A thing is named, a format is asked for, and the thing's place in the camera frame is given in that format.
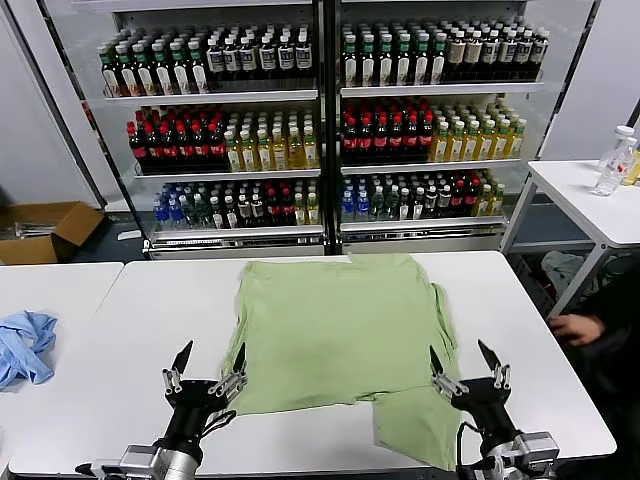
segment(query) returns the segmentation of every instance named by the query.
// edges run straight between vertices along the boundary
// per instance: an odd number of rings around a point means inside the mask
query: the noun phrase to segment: robotic arm
[[[456,381],[443,370],[430,348],[432,383],[458,410],[467,411],[476,426],[463,422],[458,430],[458,477],[478,480],[527,480],[555,478],[553,462],[560,450],[548,432],[523,433],[517,430],[504,405],[511,394],[509,365],[502,365],[493,350],[478,340],[482,355],[493,371],[492,377]],[[482,460],[461,465],[464,427],[480,433]]]
[[[153,445],[129,445],[120,460],[96,460],[76,472],[105,480],[193,480],[202,463],[200,440],[236,416],[227,410],[247,384],[245,345],[222,380],[183,380],[193,341],[176,355],[170,370],[162,370],[165,398],[173,415],[162,438]]]

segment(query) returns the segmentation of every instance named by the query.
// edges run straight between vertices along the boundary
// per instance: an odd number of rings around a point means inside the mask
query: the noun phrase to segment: plastic bottle
[[[504,197],[504,184],[499,183],[496,186],[496,193],[493,194],[489,200],[489,206],[487,207],[488,217],[497,217],[502,215],[502,199]]]
[[[489,202],[491,200],[491,185],[485,183],[482,187],[482,195],[478,198],[475,205],[471,209],[472,217],[483,217],[487,214]]]
[[[494,141],[489,149],[489,160],[500,160],[504,157],[504,150],[507,145],[509,126],[511,122],[507,119],[500,121],[500,129],[494,135]]]
[[[304,127],[304,153],[308,168],[320,168],[318,148],[316,147],[316,140],[313,136],[313,127],[310,125]]]
[[[300,141],[300,130],[298,127],[291,127],[289,135],[289,168],[293,170],[307,169],[304,146]]]
[[[318,195],[316,192],[309,192],[307,195],[307,213],[309,217],[309,225],[320,224],[320,211],[318,209]]]
[[[429,66],[429,34],[418,34],[418,48],[413,55],[413,84],[422,85],[427,77]]]
[[[306,208],[304,205],[304,197],[302,193],[296,193],[294,195],[293,207],[296,212],[296,225],[305,225],[307,223],[306,219]]]
[[[489,151],[494,143],[493,129],[496,125],[494,120],[487,120],[482,127],[482,133],[478,136],[478,144],[476,145],[476,151],[473,154],[474,160],[488,160]]]
[[[295,207],[288,188],[282,189],[282,214],[285,225],[296,224]]]
[[[385,198],[384,219],[398,219],[398,203],[400,203],[400,195],[398,194],[398,185],[391,185],[391,191]]]
[[[395,63],[396,85],[398,86],[407,84],[407,79],[409,76],[409,63],[411,61],[411,56],[409,55],[410,40],[411,35],[409,35],[408,33],[400,34],[400,44],[398,46]]]
[[[242,157],[242,150],[238,146],[238,142],[234,138],[233,131],[227,130],[224,132],[224,140],[227,144],[227,158],[229,159],[229,166],[232,172],[244,172],[245,164]]]
[[[424,210],[422,216],[424,218],[433,218],[436,216],[436,202],[438,200],[438,191],[434,185],[431,185],[424,197]]]
[[[462,144],[464,143],[464,122],[457,120],[454,123],[453,135],[449,136],[447,148],[444,152],[445,162],[459,162],[461,160]]]
[[[311,54],[311,42],[306,32],[300,31],[298,34],[298,43],[296,45],[296,67],[298,68],[298,76],[302,78],[311,77],[313,72],[313,55]]]
[[[635,155],[636,162],[634,163],[633,167],[629,169],[629,173],[622,182],[623,185],[634,185],[636,183],[636,180],[638,179],[638,176],[640,176],[640,151],[636,150]]]
[[[376,65],[378,84],[387,87],[391,83],[391,67],[393,59],[391,56],[391,41],[393,37],[390,33],[383,33],[381,36],[380,54]]]
[[[345,191],[342,196],[342,223],[349,223],[354,221],[354,204],[350,191]]]
[[[194,212],[196,218],[200,222],[199,226],[201,228],[213,228],[211,224],[211,207],[207,205],[207,202],[202,198],[199,193],[196,193],[193,196],[194,201]]]
[[[180,208],[182,208],[182,214],[188,228],[195,228],[198,224],[196,219],[196,212],[193,205],[187,200],[185,195],[180,195]]]
[[[531,48],[531,54],[529,55],[529,63],[527,66],[529,73],[527,74],[527,80],[535,81],[538,78],[538,72],[540,71],[540,66],[542,65],[542,60],[544,60],[548,47],[549,31],[543,28],[538,29]]]
[[[635,130],[631,127],[627,127],[626,125],[618,125],[615,128],[614,135],[615,135],[616,141],[611,146],[611,148],[607,149],[602,154],[602,157],[600,157],[600,161],[598,162],[598,169],[600,171],[602,171],[604,167],[607,165],[607,163],[609,162],[609,158],[611,158],[611,155],[613,154],[613,152],[616,149],[618,149],[620,145],[623,144],[624,139],[627,137],[633,136],[634,133],[635,133]]]
[[[409,189],[403,188],[400,190],[400,208],[398,210],[398,218],[400,220],[407,220],[409,218]]]
[[[464,136],[461,150],[462,153],[460,154],[462,161],[469,162],[473,160],[476,145],[478,144],[479,128],[480,122],[478,122],[477,120],[469,121],[469,129],[467,130],[467,134]]]
[[[462,196],[464,194],[464,180],[458,180],[453,192],[451,192],[451,201],[449,202],[452,217],[460,216],[464,210]]]
[[[416,153],[418,145],[418,117],[416,114],[412,114],[409,117],[402,137],[402,145],[404,153],[408,155]]]
[[[367,191],[360,190],[358,194],[358,209],[356,211],[356,222],[369,221],[369,199]]]
[[[175,198],[169,199],[169,214],[171,215],[171,227],[175,230],[188,228],[182,213],[182,208]]]
[[[246,195],[238,195],[238,213],[240,213],[239,224],[242,228],[254,226],[253,218],[251,217],[251,204]]]
[[[265,227],[267,226],[267,220],[264,214],[264,203],[260,198],[260,194],[256,193],[259,189],[253,189],[254,194],[251,196],[251,213],[253,213],[254,217],[254,225],[256,227]]]
[[[208,228],[225,228],[225,224],[224,224],[224,219],[222,217],[222,208],[220,205],[220,199],[218,197],[211,197],[209,199],[209,205],[208,206],[208,214],[209,214],[209,222],[208,222]]]
[[[634,137],[627,137],[623,144],[614,150],[605,166],[602,175],[596,182],[595,193],[608,197],[611,195],[624,177],[629,173],[635,161],[634,147],[638,140]]]
[[[445,64],[445,49],[447,43],[447,34],[444,32],[436,33],[435,52],[431,61],[431,85],[438,85],[442,79],[442,72]]]
[[[445,158],[445,151],[447,149],[447,140],[449,133],[449,124],[447,122],[440,122],[438,126],[438,133],[431,143],[431,161],[443,162]]]
[[[253,138],[251,138],[251,134],[248,130],[242,130],[240,132],[240,138],[242,139],[242,158],[244,158],[247,172],[261,171],[262,164],[260,163],[258,150],[253,142]]]
[[[169,213],[167,205],[164,204],[159,197],[156,197],[153,200],[153,213],[156,216],[156,220],[158,221],[160,229],[168,230],[170,226],[169,219],[171,215]]]
[[[233,197],[231,195],[227,195],[226,197],[224,197],[224,206],[227,210],[227,223],[229,225],[229,228],[238,228],[238,217],[236,216]]]
[[[263,171],[276,169],[271,138],[264,129],[258,130],[258,154]]]
[[[273,135],[273,159],[276,170],[286,170],[289,159],[286,144],[282,139],[282,129],[274,128],[271,133]]]
[[[422,218],[422,211],[424,209],[424,188],[417,187],[416,195],[413,199],[413,212],[411,218],[413,220],[420,220]]]
[[[382,186],[377,185],[375,188],[375,192],[371,196],[371,206],[369,207],[369,219],[372,222],[376,222],[380,220],[383,210],[384,210],[384,195],[382,193]]]
[[[526,126],[527,121],[524,118],[518,119],[515,129],[507,138],[507,144],[504,147],[502,158],[520,158],[520,150],[522,149],[524,129]]]

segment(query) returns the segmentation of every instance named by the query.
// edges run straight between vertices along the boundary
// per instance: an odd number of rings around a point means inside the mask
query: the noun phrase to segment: glass door refrigerator
[[[596,11],[335,0],[337,251],[496,249]]]
[[[316,0],[43,0],[151,258],[322,255]]]

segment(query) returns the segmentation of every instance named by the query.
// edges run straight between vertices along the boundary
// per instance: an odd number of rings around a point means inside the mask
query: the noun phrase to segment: person's hand
[[[576,347],[595,342],[605,330],[604,323],[595,315],[559,315],[551,319],[549,326],[557,339],[568,340]]]

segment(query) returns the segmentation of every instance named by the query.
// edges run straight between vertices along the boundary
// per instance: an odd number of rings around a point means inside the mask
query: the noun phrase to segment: white table
[[[596,195],[593,187],[600,176],[597,165],[597,161],[529,162],[531,175],[500,242],[500,251],[506,255],[524,220],[527,207],[537,187],[540,187],[595,243],[549,317],[562,313],[606,260],[611,249],[640,246],[640,188],[620,186],[610,197]]]
[[[45,362],[55,375],[41,385],[22,381],[0,391],[0,476],[28,421],[58,382],[60,359],[89,323],[122,270],[122,263],[0,267],[0,318],[20,310],[58,319]]]
[[[415,254],[447,291],[465,377],[490,374],[482,338],[512,365],[508,411],[518,428],[552,433],[563,458],[612,453],[616,444],[504,257],[498,252]],[[348,261],[307,257],[270,261]],[[22,475],[68,475],[94,459],[151,444],[171,409],[161,369],[194,339],[186,378],[217,378],[236,323],[246,260],[128,264],[66,358],[48,404],[11,459]],[[428,345],[425,343],[425,369]],[[420,466],[374,446],[369,403],[236,418],[202,442],[200,476],[364,472]],[[463,460],[479,458],[465,434]]]

